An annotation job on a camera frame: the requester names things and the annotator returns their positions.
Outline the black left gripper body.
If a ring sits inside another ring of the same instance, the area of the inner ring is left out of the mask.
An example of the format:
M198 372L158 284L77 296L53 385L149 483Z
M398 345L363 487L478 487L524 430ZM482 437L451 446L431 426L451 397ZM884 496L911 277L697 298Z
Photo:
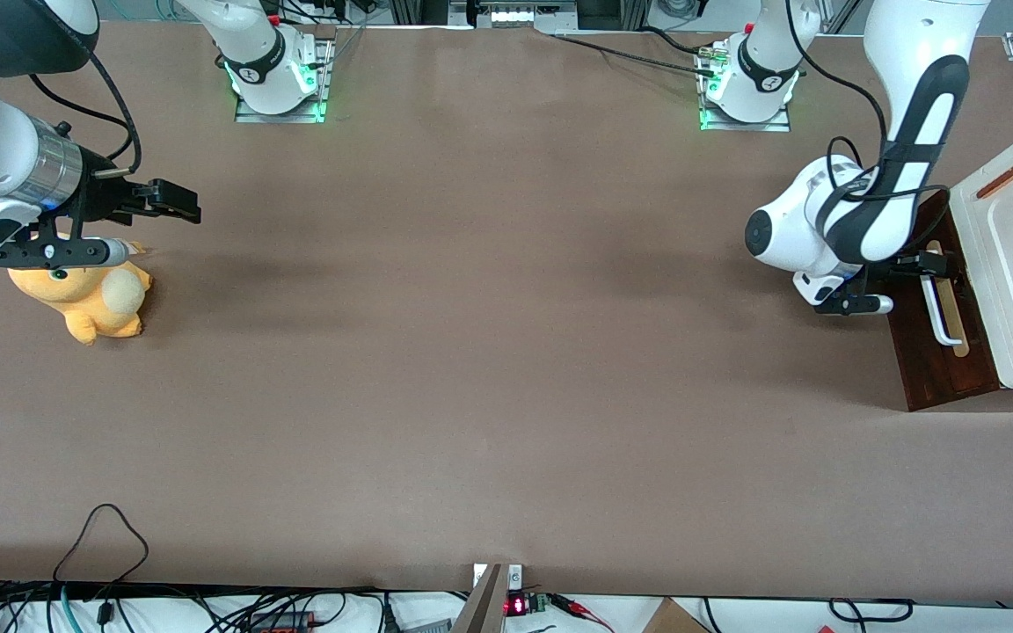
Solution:
M887 295L890 281L921 275L921 253L897 253L883 261L865 264L849 281L849 296Z

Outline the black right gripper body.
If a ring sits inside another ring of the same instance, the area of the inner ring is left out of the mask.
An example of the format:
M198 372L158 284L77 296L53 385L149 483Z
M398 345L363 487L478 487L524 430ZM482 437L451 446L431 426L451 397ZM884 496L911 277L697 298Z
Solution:
M109 219L115 214L116 223L129 227L134 216L156 217L143 195L146 185L133 183L123 176L100 178L97 172L115 169L107 157L95 152L82 152L82 177L74 193L74 236L83 236L85 224Z

